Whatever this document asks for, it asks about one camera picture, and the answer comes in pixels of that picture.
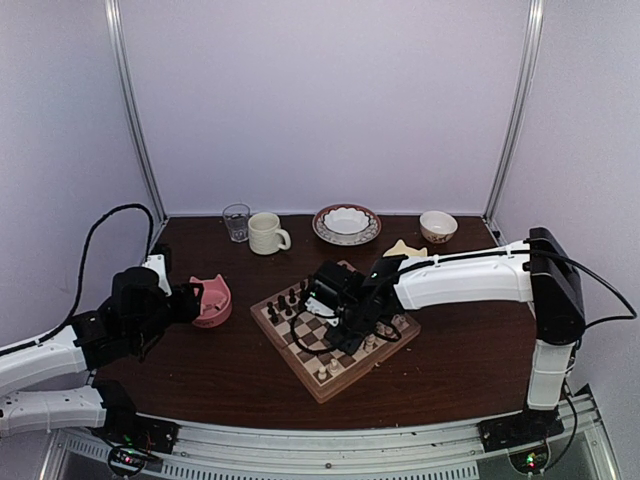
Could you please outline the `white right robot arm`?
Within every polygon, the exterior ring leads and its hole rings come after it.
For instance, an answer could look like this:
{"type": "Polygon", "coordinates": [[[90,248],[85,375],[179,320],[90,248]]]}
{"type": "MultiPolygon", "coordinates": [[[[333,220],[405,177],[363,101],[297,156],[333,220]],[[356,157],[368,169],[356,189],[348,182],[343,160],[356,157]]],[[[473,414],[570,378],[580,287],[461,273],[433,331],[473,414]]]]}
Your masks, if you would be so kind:
{"type": "Polygon", "coordinates": [[[395,315],[481,301],[534,306],[527,408],[512,423],[519,440],[533,441],[551,424],[572,350],[586,330],[579,272],[549,230],[536,227],[523,241],[447,255],[429,256],[397,241],[366,275],[326,261],[311,277],[305,308],[330,323],[333,348],[353,353],[395,315]]]}

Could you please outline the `white chess piece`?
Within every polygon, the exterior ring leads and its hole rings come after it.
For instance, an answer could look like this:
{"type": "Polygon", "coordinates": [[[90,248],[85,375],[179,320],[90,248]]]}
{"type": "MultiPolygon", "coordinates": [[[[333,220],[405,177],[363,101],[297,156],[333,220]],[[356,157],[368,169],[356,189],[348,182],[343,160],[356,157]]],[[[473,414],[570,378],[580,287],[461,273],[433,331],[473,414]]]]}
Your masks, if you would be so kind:
{"type": "Polygon", "coordinates": [[[380,325],[378,329],[378,334],[383,340],[388,341],[391,338],[392,329],[389,326],[380,325]]]}

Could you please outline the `white chess knight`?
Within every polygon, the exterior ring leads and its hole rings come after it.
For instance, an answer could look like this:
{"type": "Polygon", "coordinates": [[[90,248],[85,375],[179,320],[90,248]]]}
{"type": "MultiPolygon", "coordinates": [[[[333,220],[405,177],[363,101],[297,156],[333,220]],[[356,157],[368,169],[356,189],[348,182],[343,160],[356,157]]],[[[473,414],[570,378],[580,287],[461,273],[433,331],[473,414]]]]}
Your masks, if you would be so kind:
{"type": "Polygon", "coordinates": [[[338,372],[339,362],[337,359],[333,358],[329,364],[329,371],[335,375],[338,372]]]}

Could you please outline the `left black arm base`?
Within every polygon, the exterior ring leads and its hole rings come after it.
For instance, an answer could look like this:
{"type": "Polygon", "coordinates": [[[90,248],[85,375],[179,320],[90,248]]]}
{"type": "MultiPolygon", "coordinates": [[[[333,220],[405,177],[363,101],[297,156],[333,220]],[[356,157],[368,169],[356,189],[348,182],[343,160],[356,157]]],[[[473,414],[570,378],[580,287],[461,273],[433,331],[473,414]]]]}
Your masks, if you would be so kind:
{"type": "Polygon", "coordinates": [[[140,415],[108,416],[101,427],[90,428],[91,433],[114,444],[163,454],[171,454],[178,438],[175,422],[140,415]]]}

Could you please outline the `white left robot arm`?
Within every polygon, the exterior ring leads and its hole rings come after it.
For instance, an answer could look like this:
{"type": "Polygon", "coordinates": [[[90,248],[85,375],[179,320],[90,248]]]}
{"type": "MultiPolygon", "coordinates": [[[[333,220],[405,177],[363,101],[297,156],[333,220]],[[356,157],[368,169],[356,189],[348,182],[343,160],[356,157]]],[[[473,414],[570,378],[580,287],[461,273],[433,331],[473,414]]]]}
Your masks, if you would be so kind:
{"type": "Polygon", "coordinates": [[[199,283],[171,286],[163,254],[114,275],[110,296],[93,311],[1,351],[1,434],[66,427],[103,430],[123,444],[137,442],[144,424],[116,381],[70,390],[36,391],[34,385],[71,373],[92,372],[121,358],[144,359],[169,326],[201,312],[199,283]]]}

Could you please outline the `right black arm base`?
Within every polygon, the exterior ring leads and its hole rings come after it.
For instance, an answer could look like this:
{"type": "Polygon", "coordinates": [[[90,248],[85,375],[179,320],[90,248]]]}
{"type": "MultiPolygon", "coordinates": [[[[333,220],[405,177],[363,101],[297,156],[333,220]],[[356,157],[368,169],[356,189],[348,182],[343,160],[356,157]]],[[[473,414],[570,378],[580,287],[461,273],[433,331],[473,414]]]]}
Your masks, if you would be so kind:
{"type": "Polygon", "coordinates": [[[478,424],[486,452],[539,442],[564,432],[557,410],[529,410],[484,420],[478,424]]]}

